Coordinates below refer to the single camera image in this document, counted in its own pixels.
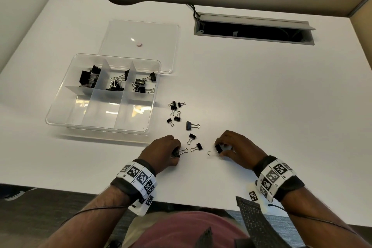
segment clear plastic organizer box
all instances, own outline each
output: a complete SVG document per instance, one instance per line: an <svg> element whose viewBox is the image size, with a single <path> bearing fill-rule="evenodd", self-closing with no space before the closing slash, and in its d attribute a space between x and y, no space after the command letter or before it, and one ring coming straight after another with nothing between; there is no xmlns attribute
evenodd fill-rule
<svg viewBox="0 0 372 248"><path fill-rule="evenodd" d="M94 88L80 86L81 71L90 71L93 65L101 68ZM130 69L124 91L106 90L111 78ZM47 124L146 134L159 85L161 63L157 60L123 58L91 54L77 54L67 70L52 106L45 119ZM155 72L157 80L146 81L147 90L154 93L134 92L132 82Z"/></svg>

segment hand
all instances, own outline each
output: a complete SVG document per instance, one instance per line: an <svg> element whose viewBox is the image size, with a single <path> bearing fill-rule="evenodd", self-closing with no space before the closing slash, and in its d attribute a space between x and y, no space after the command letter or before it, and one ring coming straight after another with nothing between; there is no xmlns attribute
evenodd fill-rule
<svg viewBox="0 0 372 248"><path fill-rule="evenodd" d="M165 170L168 166L176 166L179 158L173 158L172 151L181 147L181 142L174 139L173 135L167 135L151 142L138 157L148 162L155 170L156 174Z"/></svg>
<svg viewBox="0 0 372 248"><path fill-rule="evenodd" d="M235 163L246 169L253 169L257 163L267 155L252 141L244 135L226 130L221 137L216 139L216 144L225 144L232 146L232 150L222 151L220 156L231 158Z"/></svg>

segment gray carpet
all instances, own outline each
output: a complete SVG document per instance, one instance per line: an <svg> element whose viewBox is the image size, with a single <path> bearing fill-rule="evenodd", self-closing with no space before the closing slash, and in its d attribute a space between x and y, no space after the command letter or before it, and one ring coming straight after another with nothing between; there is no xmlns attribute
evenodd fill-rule
<svg viewBox="0 0 372 248"><path fill-rule="evenodd" d="M13 201L0 200L0 247L37 247L57 230L65 219L71 217L93 198L94 195L91 194L36 189ZM240 212L228 213L244 226ZM122 241L134 217L135 215L128 210L110 239ZM289 218L266 217L292 247L304 245Z"/></svg>

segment desk surface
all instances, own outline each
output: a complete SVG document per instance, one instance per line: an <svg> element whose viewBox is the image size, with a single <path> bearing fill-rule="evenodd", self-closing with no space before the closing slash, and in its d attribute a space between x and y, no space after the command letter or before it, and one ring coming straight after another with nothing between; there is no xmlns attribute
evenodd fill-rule
<svg viewBox="0 0 372 248"><path fill-rule="evenodd" d="M174 70L160 77L151 124L156 137L173 134L186 145L184 124L165 120L169 102L187 102L181 118L201 125L193 133L205 151L158 176L157 200L236 210L254 174L207 156L230 129L286 161L347 223L372 226L372 73L350 20L197 10L309 21L315 45L195 36L192 11L181 4L50 0L0 74L0 182L100 193L142 147L66 139L45 116L72 57L97 54L109 20L172 23L180 28Z"/></svg>

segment pink shirt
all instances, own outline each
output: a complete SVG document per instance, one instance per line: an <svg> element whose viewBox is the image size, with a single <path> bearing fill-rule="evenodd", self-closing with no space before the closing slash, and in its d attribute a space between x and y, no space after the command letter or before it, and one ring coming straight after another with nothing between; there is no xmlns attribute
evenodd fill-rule
<svg viewBox="0 0 372 248"><path fill-rule="evenodd" d="M206 212L180 212L163 219L133 244L132 248L192 248L208 227L212 228L213 247L234 247L234 239L248 236L224 218Z"/></svg>

